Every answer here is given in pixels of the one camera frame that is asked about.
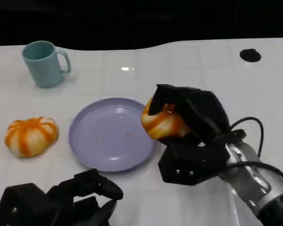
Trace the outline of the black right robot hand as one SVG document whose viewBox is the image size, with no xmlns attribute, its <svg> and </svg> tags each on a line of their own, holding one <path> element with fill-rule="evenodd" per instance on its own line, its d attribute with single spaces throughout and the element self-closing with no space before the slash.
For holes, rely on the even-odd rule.
<svg viewBox="0 0 283 226">
<path fill-rule="evenodd" d="M 148 115 L 158 115 L 166 106 L 173 108 L 172 112 L 179 116 L 188 132 L 184 135 L 167 135 L 160 138 L 159 141 L 165 145 L 172 142 L 195 146 L 200 143 L 209 145 L 216 137 L 230 130 L 228 116 L 211 91 L 158 84 Z"/>
</svg>

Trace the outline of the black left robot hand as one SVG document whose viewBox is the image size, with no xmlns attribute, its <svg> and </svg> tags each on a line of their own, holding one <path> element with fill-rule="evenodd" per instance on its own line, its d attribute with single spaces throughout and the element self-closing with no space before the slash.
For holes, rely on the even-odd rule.
<svg viewBox="0 0 283 226">
<path fill-rule="evenodd" d="M 47 195 L 58 207 L 54 226 L 109 226 L 124 193 L 97 169 L 90 169 L 53 186 Z"/>
</svg>

